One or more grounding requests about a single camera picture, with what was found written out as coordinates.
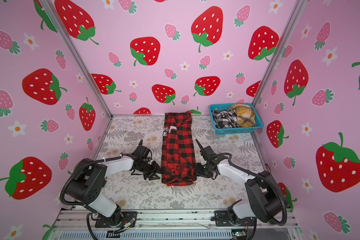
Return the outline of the red black plaid shirt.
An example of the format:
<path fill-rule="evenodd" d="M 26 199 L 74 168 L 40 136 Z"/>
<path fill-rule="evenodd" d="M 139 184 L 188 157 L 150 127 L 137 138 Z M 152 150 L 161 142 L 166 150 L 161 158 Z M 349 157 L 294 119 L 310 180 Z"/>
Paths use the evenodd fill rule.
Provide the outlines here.
<path fill-rule="evenodd" d="M 189 186 L 197 180 L 197 163 L 192 137 L 192 115 L 166 113 L 162 144 L 162 183 Z"/>

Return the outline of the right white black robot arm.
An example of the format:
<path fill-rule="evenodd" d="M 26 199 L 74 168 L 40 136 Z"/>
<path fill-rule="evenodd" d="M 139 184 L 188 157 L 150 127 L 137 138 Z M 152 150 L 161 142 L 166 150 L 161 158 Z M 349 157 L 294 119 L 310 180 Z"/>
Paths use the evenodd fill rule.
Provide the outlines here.
<path fill-rule="evenodd" d="M 263 223 L 284 226 L 287 223 L 287 202 L 274 177 L 268 171 L 254 173 L 232 161 L 229 153 L 207 153 L 201 151 L 205 164 L 197 164 L 199 177 L 215 180 L 222 175 L 245 186 L 248 200 L 236 201 L 228 207 L 228 218 L 238 226 L 246 218 Z"/>

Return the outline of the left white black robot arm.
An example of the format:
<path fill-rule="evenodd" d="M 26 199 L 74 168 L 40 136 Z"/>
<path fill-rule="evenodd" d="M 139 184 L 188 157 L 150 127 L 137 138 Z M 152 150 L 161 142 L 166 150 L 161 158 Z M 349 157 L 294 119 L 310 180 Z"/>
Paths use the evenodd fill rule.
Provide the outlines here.
<path fill-rule="evenodd" d="M 140 172 L 144 179 L 150 181 L 159 180 L 159 174 L 164 173 L 158 163 L 144 155 L 126 154 L 97 161 L 83 159 L 63 186 L 61 203 L 82 206 L 98 214 L 107 225 L 118 227 L 124 218 L 121 207 L 108 199 L 102 189 L 108 176 L 130 170 Z"/>

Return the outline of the white black plaid shirt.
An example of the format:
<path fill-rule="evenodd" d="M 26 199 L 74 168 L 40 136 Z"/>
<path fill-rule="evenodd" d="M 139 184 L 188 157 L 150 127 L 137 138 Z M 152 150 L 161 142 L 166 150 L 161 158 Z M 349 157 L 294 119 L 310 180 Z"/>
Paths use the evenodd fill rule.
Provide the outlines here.
<path fill-rule="evenodd" d="M 232 129 L 238 128 L 238 116 L 234 110 L 219 111 L 214 109 L 212 116 L 215 121 L 215 127 L 217 129 Z"/>

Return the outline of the teal plastic basket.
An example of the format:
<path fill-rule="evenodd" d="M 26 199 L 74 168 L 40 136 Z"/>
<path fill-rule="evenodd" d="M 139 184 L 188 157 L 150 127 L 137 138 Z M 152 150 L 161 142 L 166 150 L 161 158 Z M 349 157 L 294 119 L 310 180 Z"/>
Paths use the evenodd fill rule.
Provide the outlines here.
<path fill-rule="evenodd" d="M 244 133 L 252 133 L 254 131 L 256 131 L 257 129 L 261 129 L 263 127 L 263 123 L 257 113 L 257 111 L 255 110 L 255 108 L 249 104 L 249 103 L 241 103 L 241 104 L 245 104 L 245 105 L 249 105 L 250 107 L 253 108 L 253 110 L 255 111 L 256 117 L 255 117 L 255 121 L 256 121 L 256 126 L 255 127 L 248 127 L 248 128 L 244 128 L 244 127 L 238 127 L 238 128 L 232 128 L 232 129 L 217 129 L 215 127 L 215 121 L 213 119 L 212 116 L 212 111 L 214 109 L 218 109 L 219 111 L 224 111 L 224 110 L 229 110 L 229 107 L 235 104 L 215 104 L 215 105 L 210 105 L 209 106 L 209 113 L 210 113 L 210 117 L 212 120 L 212 124 L 213 127 L 216 131 L 216 134 L 218 135 L 227 135 L 227 134 L 244 134 Z"/>

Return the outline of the yellow plaid shirt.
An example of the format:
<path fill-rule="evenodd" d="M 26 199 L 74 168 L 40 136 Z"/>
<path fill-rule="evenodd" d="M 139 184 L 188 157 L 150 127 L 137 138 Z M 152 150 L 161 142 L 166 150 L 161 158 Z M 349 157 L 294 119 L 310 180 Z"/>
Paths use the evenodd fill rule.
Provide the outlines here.
<path fill-rule="evenodd" d="M 245 104 L 235 104 L 229 107 L 230 111 L 233 111 L 237 116 L 237 125 L 239 127 L 255 127 L 256 121 L 255 121 L 255 111 L 252 107 Z"/>

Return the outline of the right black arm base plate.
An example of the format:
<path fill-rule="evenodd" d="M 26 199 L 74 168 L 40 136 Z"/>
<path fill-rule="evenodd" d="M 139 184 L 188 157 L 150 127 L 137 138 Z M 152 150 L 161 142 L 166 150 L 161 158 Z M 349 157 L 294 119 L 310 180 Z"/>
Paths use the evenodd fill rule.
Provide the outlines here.
<path fill-rule="evenodd" d="M 214 211 L 214 216 L 211 217 L 211 221 L 218 227 L 253 227 L 255 220 L 251 217 L 239 219 L 234 216 L 233 211 L 228 210 Z"/>

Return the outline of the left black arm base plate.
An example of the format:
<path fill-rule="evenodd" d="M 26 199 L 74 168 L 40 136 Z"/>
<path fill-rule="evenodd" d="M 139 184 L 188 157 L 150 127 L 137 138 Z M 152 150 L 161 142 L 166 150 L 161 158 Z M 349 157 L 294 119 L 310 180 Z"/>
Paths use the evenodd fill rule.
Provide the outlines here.
<path fill-rule="evenodd" d="M 107 218 L 99 215 L 95 228 L 116 228 L 123 227 L 133 228 L 137 220 L 138 212 L 115 212 L 111 217 Z"/>

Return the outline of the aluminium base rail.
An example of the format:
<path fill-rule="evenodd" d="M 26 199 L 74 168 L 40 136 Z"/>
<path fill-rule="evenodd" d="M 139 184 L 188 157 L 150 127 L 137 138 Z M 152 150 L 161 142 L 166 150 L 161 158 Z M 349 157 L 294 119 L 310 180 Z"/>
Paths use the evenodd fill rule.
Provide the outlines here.
<path fill-rule="evenodd" d="M 138 212 L 135 226 L 129 230 L 183 230 L 183 229 L 245 229 L 253 227 L 218 227 L 211 221 L 214 211 L 225 209 L 179 209 L 179 210 L 122 210 Z M 61 211 L 52 227 L 53 231 L 86 231 L 89 211 Z"/>

